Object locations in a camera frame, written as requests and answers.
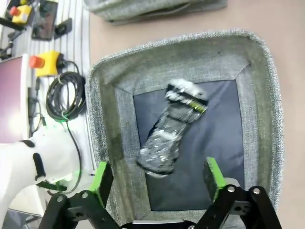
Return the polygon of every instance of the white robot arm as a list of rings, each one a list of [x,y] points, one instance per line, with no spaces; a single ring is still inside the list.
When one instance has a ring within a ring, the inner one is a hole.
[[[42,128],[29,140],[0,146],[0,228],[22,189],[60,180],[79,169],[76,146],[64,129]]]

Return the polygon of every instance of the bolt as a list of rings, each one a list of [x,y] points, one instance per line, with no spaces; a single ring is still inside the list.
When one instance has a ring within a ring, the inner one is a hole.
[[[230,186],[230,187],[228,187],[228,191],[229,191],[229,192],[234,192],[234,191],[235,191],[235,188],[234,188],[233,186]]]
[[[62,196],[57,198],[57,202],[61,202],[63,200]]]
[[[86,192],[85,192],[85,193],[83,193],[81,197],[83,197],[83,198],[87,198],[87,197],[88,197],[88,193],[86,193]]]
[[[261,191],[260,191],[258,188],[255,188],[255,189],[253,189],[253,192],[254,192],[255,194],[259,194]]]

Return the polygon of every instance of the black phone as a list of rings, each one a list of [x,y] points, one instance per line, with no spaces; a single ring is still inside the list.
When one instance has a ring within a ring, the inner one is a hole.
[[[58,3],[40,0],[35,12],[32,30],[32,39],[50,41],[53,38]]]

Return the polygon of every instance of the table surface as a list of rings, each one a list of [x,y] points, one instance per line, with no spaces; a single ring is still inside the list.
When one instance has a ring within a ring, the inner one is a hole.
[[[228,0],[214,12],[113,26],[91,15],[91,63],[146,42],[208,30],[246,29],[262,37],[277,66],[285,117],[285,165],[278,215],[283,228],[303,228],[305,179],[305,1]]]
[[[72,32],[62,36],[57,40],[50,42],[33,41],[31,39],[31,27],[27,27],[27,30],[14,41],[13,56],[21,56],[24,53],[29,55],[36,55],[49,50],[59,51],[64,55],[64,59],[74,61],[78,65],[80,72],[83,76],[89,70],[90,67],[90,55],[89,55],[89,18],[90,14],[82,8],[82,0],[61,0],[59,1],[57,17],[55,24],[72,18]],[[7,34],[12,32],[12,29],[3,28],[2,39],[0,47],[6,47],[8,44]],[[65,71],[75,72],[76,69],[73,66],[69,66]],[[38,100],[41,103],[42,114],[45,117],[47,126],[58,126],[62,128],[62,125],[55,122],[50,118],[46,112],[45,99],[49,85],[53,82],[55,77],[43,77],[41,78],[41,87],[38,94]],[[32,71],[32,82],[35,86],[35,74]],[[34,120],[34,125],[38,122],[38,117]],[[81,150],[83,160],[83,176],[79,187],[71,194],[87,189],[91,184],[93,177],[90,175],[94,173],[96,169],[94,156],[91,155],[91,143],[90,132],[88,129],[88,117],[87,112],[79,115],[76,119],[69,122],[69,127],[74,134],[75,140]],[[71,187],[74,186],[76,177],[71,181]],[[43,192],[44,198],[49,199],[45,192]],[[20,201],[20,208],[26,209]]]

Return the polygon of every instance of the computer screen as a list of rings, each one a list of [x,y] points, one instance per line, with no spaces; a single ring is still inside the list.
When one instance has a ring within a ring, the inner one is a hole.
[[[21,66],[22,57],[0,62],[0,143],[23,139]]]

